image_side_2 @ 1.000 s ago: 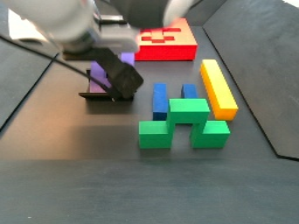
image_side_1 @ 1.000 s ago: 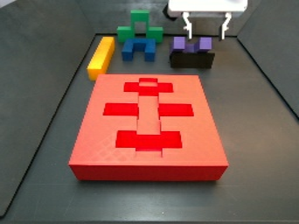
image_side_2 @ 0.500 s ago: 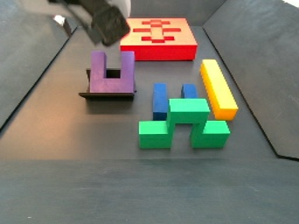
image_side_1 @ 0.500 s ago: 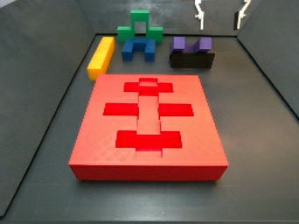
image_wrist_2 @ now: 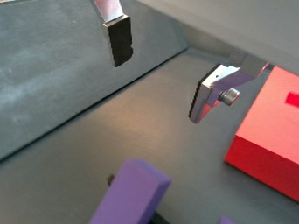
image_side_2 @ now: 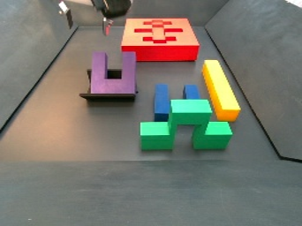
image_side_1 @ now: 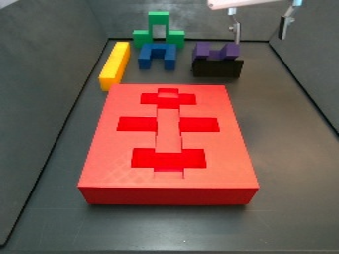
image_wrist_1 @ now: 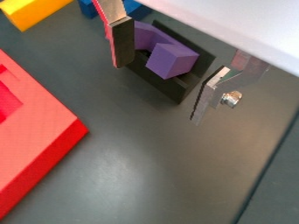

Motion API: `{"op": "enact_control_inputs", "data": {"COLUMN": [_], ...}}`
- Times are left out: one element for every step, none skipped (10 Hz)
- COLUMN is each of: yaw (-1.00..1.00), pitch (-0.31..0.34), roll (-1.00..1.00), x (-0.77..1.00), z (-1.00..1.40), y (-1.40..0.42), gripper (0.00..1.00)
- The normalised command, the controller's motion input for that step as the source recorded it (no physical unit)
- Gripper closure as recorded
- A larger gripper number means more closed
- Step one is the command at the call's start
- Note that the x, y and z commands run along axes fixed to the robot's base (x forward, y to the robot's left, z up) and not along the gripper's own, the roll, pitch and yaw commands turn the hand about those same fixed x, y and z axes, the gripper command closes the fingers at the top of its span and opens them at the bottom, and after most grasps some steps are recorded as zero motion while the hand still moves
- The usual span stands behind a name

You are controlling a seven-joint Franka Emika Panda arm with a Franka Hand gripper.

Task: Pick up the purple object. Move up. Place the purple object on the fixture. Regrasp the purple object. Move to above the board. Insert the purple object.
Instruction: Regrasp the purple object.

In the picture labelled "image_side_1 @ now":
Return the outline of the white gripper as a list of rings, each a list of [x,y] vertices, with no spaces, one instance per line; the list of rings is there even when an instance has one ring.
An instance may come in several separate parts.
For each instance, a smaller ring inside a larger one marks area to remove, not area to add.
[[[242,24],[237,19],[238,7],[245,7],[257,4],[265,4],[270,2],[275,2],[279,0],[209,0],[207,5],[213,10],[229,9],[229,16],[233,21],[233,25],[230,26],[230,31],[235,35],[235,43],[241,42],[242,37]],[[303,0],[291,0],[290,7],[286,13],[281,16],[279,20],[279,28],[278,28],[278,38],[281,40],[286,39],[287,29],[291,23],[295,21],[294,15],[299,10],[303,4]]]

